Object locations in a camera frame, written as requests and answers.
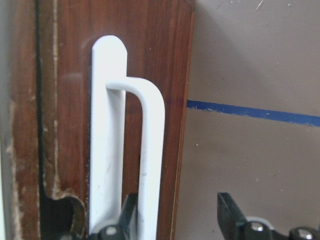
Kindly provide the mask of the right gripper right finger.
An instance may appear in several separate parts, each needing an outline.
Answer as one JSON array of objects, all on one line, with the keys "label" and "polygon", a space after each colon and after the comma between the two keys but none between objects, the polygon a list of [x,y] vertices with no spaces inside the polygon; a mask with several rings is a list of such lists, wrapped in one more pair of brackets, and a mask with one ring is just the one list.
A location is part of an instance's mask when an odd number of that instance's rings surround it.
[{"label": "right gripper right finger", "polygon": [[288,235],[275,230],[265,218],[245,216],[228,192],[217,193],[217,222],[225,240],[318,240],[320,232],[307,226],[292,228]]}]

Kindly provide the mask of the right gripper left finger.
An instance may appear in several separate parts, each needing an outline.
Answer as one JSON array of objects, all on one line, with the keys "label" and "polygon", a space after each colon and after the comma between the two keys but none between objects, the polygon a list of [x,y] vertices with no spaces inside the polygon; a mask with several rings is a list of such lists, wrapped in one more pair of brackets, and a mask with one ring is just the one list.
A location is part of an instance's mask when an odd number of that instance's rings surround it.
[{"label": "right gripper left finger", "polygon": [[120,216],[114,224],[105,224],[88,240],[137,240],[138,239],[138,194],[126,196]]}]

